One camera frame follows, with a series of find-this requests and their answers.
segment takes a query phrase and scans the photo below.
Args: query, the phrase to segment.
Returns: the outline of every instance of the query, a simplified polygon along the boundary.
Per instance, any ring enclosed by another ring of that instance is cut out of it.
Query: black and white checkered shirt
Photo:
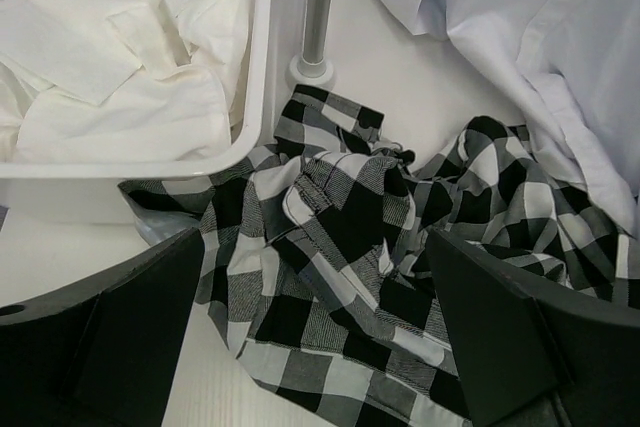
[[[638,301],[636,242],[550,178],[524,128],[479,117],[424,168],[383,116],[299,86],[276,142],[185,182],[126,182],[198,219],[198,302],[263,388],[341,427],[460,426],[468,412],[431,278],[437,227],[568,288]]]

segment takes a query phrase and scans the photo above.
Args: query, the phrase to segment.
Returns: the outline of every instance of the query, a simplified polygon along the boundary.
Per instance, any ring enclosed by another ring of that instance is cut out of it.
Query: white table
[[[290,93],[304,0],[273,0],[266,103],[273,122]],[[419,165],[476,115],[508,123],[519,113],[449,43],[409,36],[377,0],[334,0],[327,55],[335,91],[386,114],[383,133],[417,153]],[[56,225],[9,212],[0,231],[0,306],[43,294],[146,248],[132,226]],[[176,372],[166,427],[329,425],[259,389],[194,307]]]

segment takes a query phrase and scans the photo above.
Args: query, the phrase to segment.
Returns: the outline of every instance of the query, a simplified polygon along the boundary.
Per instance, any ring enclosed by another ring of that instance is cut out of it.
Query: checkered fabric
[[[235,167],[121,185],[143,209],[200,221],[197,301],[260,386],[341,427],[468,424],[425,250],[433,227],[640,303],[636,242],[540,168],[524,128],[478,117],[411,172],[413,153],[381,140],[382,121],[298,86],[275,143]]]

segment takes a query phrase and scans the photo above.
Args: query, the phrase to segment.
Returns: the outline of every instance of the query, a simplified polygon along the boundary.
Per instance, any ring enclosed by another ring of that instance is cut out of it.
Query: silver rod
[[[327,37],[331,0],[307,0],[302,60],[319,64],[324,60],[324,44]]]

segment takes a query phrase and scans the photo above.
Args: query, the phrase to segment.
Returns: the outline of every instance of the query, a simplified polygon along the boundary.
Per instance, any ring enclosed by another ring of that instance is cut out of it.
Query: white basket
[[[189,179],[220,172],[244,158],[260,137],[271,0],[253,0],[248,54],[237,96],[244,98],[240,135],[226,152],[205,160],[122,164],[0,163],[0,205],[58,222],[129,223],[118,192],[123,179]]]

